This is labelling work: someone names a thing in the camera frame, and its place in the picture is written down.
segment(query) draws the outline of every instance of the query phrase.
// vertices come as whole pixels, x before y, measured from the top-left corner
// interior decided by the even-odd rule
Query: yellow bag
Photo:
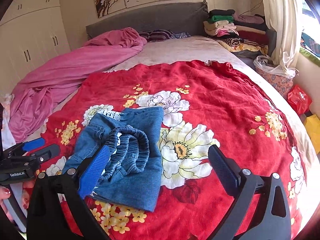
[[[307,117],[303,124],[311,139],[313,147],[315,148],[316,153],[318,154],[320,152],[320,120],[314,114],[312,116]]]

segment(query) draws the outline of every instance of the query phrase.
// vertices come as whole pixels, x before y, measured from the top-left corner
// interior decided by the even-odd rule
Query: white curtain
[[[277,32],[275,64],[295,68],[302,33],[302,0],[263,0],[266,24]]]

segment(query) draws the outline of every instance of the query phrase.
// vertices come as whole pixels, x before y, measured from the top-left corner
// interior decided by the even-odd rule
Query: wall
[[[93,0],[60,0],[62,19],[65,26],[66,34],[72,50],[82,46],[87,40],[87,34],[85,27],[87,25],[98,22],[106,17],[123,13],[127,10],[136,9],[139,7],[145,7],[153,4],[169,3],[169,2],[201,2],[203,0],[170,0],[170,1],[158,1],[148,3],[132,8],[124,9],[108,16],[98,19],[97,12],[95,10],[95,4]],[[218,9],[230,9],[233,8],[240,14],[253,8],[256,4],[262,0],[207,0],[209,10]],[[252,12],[251,14],[264,14],[263,4],[260,8]]]
[[[310,111],[320,117],[320,67],[299,54],[296,68],[299,75],[293,80],[311,96],[313,102]]]

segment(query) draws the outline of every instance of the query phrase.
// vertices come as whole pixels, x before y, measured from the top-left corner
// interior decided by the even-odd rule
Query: blue gripper pad
[[[25,142],[22,149],[26,152],[29,152],[39,147],[42,147],[44,144],[45,144],[45,140],[43,138],[38,138],[29,142]]]
[[[87,169],[84,171],[79,179],[78,194],[82,199],[85,196],[90,195],[97,185],[101,174],[110,160],[110,149],[107,145],[104,145],[98,150],[98,154],[91,161]]]
[[[231,159],[227,159],[216,145],[210,146],[208,158],[226,193],[236,197],[239,194],[239,172],[241,169],[233,160],[233,163],[228,163],[227,160]]]

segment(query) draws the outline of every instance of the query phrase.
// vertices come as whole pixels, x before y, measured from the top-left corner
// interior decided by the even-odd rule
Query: headboard
[[[132,27],[138,32],[169,30],[174,33],[206,36],[203,22],[209,17],[203,2],[167,3],[126,11],[86,27],[90,39],[111,30]]]

